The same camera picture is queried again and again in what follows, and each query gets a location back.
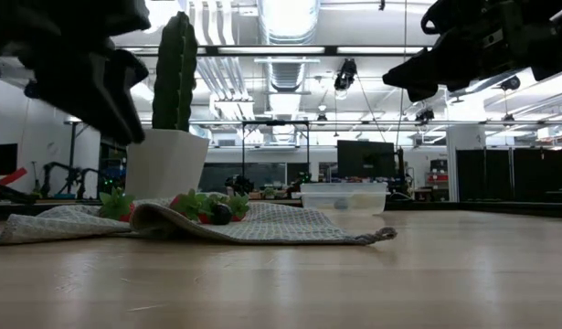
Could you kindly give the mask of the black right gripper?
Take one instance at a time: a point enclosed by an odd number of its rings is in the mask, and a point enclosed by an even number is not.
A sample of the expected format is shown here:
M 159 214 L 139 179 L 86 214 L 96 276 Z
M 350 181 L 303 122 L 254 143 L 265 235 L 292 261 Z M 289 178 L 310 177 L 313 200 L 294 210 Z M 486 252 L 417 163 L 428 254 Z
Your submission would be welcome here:
M 537 81 L 562 72 L 562 0 L 438 0 L 438 33 L 431 50 L 383 76 L 411 102 L 515 69 Z

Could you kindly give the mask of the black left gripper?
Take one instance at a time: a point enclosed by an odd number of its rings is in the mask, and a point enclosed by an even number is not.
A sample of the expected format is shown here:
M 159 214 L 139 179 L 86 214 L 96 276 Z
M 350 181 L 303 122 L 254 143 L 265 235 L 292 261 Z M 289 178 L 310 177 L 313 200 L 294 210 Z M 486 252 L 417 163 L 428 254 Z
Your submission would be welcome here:
M 109 37 L 151 27 L 145 0 L 0 0 L 0 57 L 11 43 L 27 48 L 81 41 L 93 48 Z M 130 51 L 62 52 L 30 60 L 26 95 L 80 119 L 117 143 L 145 138 L 131 88 L 147 67 Z

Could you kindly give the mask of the dark toy plum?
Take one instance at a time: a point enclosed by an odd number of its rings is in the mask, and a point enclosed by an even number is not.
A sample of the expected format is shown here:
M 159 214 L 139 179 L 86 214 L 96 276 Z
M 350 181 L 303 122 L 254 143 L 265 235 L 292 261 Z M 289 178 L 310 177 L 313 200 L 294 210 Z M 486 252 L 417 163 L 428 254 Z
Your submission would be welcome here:
M 225 226 L 232 221 L 233 212 L 226 204 L 213 204 L 210 208 L 210 212 L 210 222 L 212 225 Z

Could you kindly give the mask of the clear plastic tupperware container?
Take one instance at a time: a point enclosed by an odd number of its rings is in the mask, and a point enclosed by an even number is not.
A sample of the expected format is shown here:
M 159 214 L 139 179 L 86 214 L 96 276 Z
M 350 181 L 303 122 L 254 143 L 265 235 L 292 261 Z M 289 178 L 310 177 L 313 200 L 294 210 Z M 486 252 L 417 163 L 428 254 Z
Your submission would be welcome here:
M 390 192 L 386 183 L 311 183 L 301 185 L 297 193 L 305 208 L 334 209 L 337 198 L 346 197 L 349 208 L 377 215 L 384 211 Z

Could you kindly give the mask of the green cactus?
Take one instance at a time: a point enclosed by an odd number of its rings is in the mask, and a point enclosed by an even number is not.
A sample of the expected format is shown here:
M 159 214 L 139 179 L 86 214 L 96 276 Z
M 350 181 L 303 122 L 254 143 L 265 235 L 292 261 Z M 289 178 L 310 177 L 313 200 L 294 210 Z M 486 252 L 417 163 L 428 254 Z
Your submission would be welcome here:
M 198 43 L 189 16 L 178 12 L 162 31 L 154 82 L 154 129 L 189 131 Z

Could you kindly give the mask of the dark equipment rack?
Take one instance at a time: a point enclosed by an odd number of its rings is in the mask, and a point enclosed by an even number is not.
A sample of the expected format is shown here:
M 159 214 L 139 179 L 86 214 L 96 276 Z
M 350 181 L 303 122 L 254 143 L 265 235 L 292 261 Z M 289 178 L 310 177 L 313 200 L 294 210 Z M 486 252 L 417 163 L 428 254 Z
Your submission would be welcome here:
M 110 194 L 113 188 L 124 188 L 127 167 L 127 149 L 102 136 L 99 154 L 98 192 Z

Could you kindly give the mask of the black monitor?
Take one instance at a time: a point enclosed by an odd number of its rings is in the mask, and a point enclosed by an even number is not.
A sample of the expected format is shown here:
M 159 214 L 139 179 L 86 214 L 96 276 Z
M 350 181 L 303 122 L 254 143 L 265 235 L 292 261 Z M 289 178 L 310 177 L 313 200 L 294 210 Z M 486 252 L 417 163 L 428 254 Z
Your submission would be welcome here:
M 393 177 L 396 172 L 394 144 L 339 140 L 337 167 L 341 177 Z

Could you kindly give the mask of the rack with red boxes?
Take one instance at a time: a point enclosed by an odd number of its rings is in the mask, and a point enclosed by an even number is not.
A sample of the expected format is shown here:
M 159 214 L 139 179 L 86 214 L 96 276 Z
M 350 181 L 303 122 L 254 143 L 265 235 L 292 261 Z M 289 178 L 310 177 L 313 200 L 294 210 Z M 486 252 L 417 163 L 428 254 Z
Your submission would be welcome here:
M 426 173 L 427 187 L 432 191 L 434 201 L 448 201 L 449 193 L 449 173 L 448 161 L 446 159 L 435 159 L 429 163 L 429 171 Z

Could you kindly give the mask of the white plant pot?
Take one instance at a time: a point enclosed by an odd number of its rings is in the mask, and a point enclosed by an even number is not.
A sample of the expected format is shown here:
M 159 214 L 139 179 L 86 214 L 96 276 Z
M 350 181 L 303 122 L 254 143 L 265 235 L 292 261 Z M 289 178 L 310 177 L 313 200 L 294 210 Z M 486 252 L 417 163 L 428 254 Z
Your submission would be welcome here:
M 176 196 L 196 190 L 209 140 L 178 130 L 147 130 L 127 147 L 125 192 L 138 199 Z

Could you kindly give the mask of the black background robot arms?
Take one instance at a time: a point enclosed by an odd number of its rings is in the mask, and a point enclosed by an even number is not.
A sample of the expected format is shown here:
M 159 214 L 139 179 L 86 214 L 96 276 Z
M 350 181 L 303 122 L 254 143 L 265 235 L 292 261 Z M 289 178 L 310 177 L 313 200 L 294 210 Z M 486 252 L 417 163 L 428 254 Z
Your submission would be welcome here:
M 99 171 L 93 168 L 72 167 L 59 162 L 49 162 L 43 165 L 44 179 L 41 187 L 37 190 L 42 197 L 48 197 L 51 190 L 50 178 L 54 168 L 61 168 L 67 172 L 65 185 L 53 195 L 55 199 L 76 199 L 81 200 L 86 193 L 86 176 L 88 173 L 98 174 Z

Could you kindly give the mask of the black room partitions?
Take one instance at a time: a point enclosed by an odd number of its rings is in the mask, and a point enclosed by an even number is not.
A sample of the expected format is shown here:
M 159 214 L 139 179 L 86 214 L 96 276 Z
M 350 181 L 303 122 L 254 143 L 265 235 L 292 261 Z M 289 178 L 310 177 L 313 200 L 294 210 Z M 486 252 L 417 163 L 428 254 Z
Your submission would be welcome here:
M 456 152 L 461 202 L 562 203 L 562 148 Z

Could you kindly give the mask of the grey waffle cloth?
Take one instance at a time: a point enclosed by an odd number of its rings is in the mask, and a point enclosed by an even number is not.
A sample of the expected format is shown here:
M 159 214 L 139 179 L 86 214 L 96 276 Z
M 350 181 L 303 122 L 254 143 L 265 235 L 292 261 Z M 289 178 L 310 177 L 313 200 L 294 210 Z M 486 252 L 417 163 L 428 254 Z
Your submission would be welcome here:
M 86 205 L 53 207 L 36 216 L 11 214 L 0 230 L 0 246 L 93 237 L 191 239 L 239 245 L 371 245 L 392 240 L 393 228 L 350 235 L 324 213 L 310 208 L 253 203 L 240 222 L 199 224 L 170 209 L 166 198 L 134 203 L 128 223 L 102 218 Z

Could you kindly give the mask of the black wall screen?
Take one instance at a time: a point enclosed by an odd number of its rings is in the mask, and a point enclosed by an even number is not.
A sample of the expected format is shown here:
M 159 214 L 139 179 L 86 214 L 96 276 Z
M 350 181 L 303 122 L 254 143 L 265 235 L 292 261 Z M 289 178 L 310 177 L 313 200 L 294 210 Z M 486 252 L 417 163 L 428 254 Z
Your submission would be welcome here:
M 10 175 L 17 169 L 18 144 L 0 144 L 0 175 Z

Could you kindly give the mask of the black aluminium table frame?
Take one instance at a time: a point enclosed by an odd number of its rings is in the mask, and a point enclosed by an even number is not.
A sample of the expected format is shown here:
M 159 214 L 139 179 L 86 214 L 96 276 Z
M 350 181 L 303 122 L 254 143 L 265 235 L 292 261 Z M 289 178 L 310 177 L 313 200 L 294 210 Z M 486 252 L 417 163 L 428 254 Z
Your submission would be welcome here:
M 0 220 L 10 214 L 38 215 L 45 210 L 59 206 L 59 203 L 36 203 L 33 205 L 0 202 Z M 547 218 L 562 218 L 560 203 L 521 203 L 521 202 L 387 202 L 386 211 L 474 211 L 527 215 Z

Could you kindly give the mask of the thin black frame stand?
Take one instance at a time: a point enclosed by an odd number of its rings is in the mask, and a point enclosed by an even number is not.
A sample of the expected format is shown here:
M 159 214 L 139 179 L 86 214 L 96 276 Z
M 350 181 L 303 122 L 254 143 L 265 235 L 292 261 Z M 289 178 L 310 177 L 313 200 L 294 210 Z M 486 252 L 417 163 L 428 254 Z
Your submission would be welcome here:
M 258 120 L 258 121 L 241 121 L 241 174 L 244 177 L 246 175 L 246 127 L 251 125 L 253 128 L 259 128 L 261 125 L 266 125 L 269 127 L 286 126 L 291 125 L 294 129 L 297 129 L 299 125 L 303 125 L 306 129 L 306 134 L 304 135 L 306 139 L 306 162 L 308 165 L 308 173 L 311 173 L 311 156 L 310 156 L 310 131 L 311 123 L 308 120 L 304 121 L 285 121 L 285 120 Z

